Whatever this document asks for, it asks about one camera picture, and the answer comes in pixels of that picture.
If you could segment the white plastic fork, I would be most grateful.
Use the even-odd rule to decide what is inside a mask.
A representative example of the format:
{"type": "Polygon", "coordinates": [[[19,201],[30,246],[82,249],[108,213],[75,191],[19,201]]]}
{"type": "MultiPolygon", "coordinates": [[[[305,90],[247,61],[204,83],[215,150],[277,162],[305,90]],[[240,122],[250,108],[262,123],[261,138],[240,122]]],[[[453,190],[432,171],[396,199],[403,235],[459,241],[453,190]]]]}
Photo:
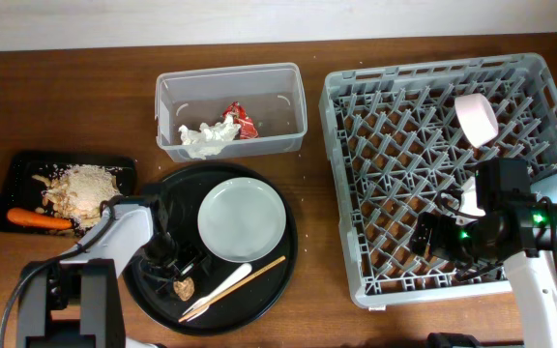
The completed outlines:
{"type": "Polygon", "coordinates": [[[201,308],[203,305],[210,302],[214,297],[227,290],[229,287],[236,284],[247,276],[252,270],[250,263],[241,264],[233,273],[231,273],[217,288],[215,288],[209,295],[197,300],[191,307],[189,307],[183,315],[186,316],[190,312],[201,308]]]}

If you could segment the pink bowl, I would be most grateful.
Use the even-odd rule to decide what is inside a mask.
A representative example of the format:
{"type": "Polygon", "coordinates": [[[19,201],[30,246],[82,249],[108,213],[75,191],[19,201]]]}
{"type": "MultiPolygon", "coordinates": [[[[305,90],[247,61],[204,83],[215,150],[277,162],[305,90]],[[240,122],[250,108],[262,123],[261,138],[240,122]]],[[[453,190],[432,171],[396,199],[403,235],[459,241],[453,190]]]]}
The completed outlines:
{"type": "Polygon", "coordinates": [[[483,94],[456,98],[454,109],[461,129],[473,147],[480,148],[498,135],[495,113],[483,94]]]}

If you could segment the orange carrot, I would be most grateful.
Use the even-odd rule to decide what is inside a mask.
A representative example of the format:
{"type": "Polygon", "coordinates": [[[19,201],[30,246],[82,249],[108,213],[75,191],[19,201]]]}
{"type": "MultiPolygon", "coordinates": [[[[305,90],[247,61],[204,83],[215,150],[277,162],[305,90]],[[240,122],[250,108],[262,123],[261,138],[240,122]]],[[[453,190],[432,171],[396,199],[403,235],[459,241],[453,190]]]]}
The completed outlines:
{"type": "Polygon", "coordinates": [[[54,230],[66,230],[73,227],[73,223],[64,218],[49,217],[27,211],[21,208],[12,208],[6,213],[9,222],[25,227],[38,227],[54,230]]]}

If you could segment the grey plate with food scraps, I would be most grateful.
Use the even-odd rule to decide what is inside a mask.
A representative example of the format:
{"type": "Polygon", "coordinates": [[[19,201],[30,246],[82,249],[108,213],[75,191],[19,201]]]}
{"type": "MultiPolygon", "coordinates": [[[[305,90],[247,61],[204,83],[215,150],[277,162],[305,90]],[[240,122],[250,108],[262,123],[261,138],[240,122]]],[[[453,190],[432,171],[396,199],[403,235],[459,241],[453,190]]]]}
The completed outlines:
{"type": "Polygon", "coordinates": [[[269,184],[250,177],[228,179],[203,198],[197,228],[201,241],[218,258],[248,263],[269,254],[287,223],[285,205],[269,184]]]}

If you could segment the wooden chopstick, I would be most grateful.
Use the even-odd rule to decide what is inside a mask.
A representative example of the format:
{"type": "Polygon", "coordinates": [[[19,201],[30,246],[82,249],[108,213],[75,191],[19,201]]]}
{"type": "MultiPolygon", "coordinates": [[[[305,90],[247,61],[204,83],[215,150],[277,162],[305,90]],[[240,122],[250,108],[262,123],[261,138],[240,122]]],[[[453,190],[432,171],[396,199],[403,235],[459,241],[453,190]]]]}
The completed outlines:
{"type": "Polygon", "coordinates": [[[247,275],[246,277],[242,277],[237,282],[231,282],[230,287],[228,287],[228,288],[225,288],[224,286],[221,285],[220,286],[221,292],[219,292],[215,295],[211,295],[207,302],[205,302],[201,306],[195,307],[191,311],[188,311],[186,314],[184,314],[178,320],[178,322],[183,323],[185,321],[191,321],[193,318],[200,316],[202,313],[204,313],[214,303],[216,303],[216,302],[220,301],[221,299],[225,298],[226,296],[230,295],[231,293],[238,290],[239,288],[241,288],[245,284],[251,282],[252,280],[256,279],[257,277],[264,275],[265,273],[267,273],[268,271],[270,271],[275,266],[279,265],[280,263],[282,263],[285,260],[286,260],[286,257],[281,256],[281,257],[277,258],[276,260],[274,260],[273,262],[269,263],[268,265],[264,266],[263,268],[259,269],[255,273],[253,273],[251,275],[247,275]]]}

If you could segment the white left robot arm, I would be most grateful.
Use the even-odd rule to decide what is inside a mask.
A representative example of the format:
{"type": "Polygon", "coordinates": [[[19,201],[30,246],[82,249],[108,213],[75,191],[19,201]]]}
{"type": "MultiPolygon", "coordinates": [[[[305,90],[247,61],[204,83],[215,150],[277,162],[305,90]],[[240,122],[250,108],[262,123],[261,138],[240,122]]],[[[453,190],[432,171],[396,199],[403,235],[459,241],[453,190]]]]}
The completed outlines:
{"type": "Polygon", "coordinates": [[[0,346],[16,307],[19,347],[137,347],[126,334],[118,290],[130,261],[146,262],[149,278],[171,284],[206,257],[175,241],[158,194],[115,196],[99,211],[99,222],[74,246],[23,268],[0,321],[0,346]]]}

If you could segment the red snack wrapper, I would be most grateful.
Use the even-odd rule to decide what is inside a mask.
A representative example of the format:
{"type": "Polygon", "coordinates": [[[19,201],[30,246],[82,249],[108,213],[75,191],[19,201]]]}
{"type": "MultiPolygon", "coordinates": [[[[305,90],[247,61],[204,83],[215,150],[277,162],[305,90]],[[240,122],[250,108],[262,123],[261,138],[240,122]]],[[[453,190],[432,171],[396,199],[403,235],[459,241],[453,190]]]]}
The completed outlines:
{"type": "Polygon", "coordinates": [[[259,136],[253,120],[238,101],[231,103],[222,113],[223,119],[226,119],[228,116],[233,119],[235,124],[240,126],[240,139],[254,139],[259,136]]]}

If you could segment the walnut shell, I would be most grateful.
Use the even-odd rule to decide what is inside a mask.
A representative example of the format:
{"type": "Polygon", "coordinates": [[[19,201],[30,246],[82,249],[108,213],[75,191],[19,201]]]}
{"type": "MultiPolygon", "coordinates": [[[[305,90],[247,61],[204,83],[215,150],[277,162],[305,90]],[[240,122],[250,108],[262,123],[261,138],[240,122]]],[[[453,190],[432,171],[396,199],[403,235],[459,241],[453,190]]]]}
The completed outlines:
{"type": "Polygon", "coordinates": [[[174,281],[173,290],[181,301],[186,302],[195,292],[194,281],[190,276],[183,280],[174,281]]]}

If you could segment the pile of rice and shells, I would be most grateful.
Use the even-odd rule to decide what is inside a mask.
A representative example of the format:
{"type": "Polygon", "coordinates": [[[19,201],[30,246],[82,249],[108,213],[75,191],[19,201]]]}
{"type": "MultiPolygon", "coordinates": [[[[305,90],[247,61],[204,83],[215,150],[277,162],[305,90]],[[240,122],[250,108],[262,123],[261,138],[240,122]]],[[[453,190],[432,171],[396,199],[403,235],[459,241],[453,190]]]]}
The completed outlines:
{"type": "Polygon", "coordinates": [[[43,204],[52,215],[70,220],[81,230],[98,223],[101,204],[121,194],[116,177],[96,165],[71,165],[50,176],[34,174],[31,178],[44,184],[43,204]]]}

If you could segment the white tissue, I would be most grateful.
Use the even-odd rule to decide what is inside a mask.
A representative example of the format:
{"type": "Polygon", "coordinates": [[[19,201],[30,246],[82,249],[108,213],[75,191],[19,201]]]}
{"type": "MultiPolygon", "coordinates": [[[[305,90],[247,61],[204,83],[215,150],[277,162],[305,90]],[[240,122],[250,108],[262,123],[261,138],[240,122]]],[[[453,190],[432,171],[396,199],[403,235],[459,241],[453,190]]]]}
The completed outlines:
{"type": "Polygon", "coordinates": [[[199,130],[190,130],[187,126],[178,129],[182,144],[187,148],[190,158],[205,160],[218,155],[226,144],[233,141],[239,134],[241,126],[234,122],[232,116],[227,116],[222,122],[213,126],[201,123],[199,130]]]}

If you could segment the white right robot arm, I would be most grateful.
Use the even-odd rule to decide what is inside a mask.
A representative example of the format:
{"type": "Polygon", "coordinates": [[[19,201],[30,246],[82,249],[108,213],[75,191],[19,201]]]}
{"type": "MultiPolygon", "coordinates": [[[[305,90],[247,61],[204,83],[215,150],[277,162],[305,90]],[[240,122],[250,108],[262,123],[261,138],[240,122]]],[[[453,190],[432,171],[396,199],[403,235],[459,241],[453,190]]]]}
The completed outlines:
{"type": "Polygon", "coordinates": [[[527,347],[557,347],[557,204],[530,190],[523,159],[481,162],[476,205],[484,211],[460,225],[457,213],[421,213],[411,251],[454,263],[455,278],[503,272],[521,316],[527,347]]]}

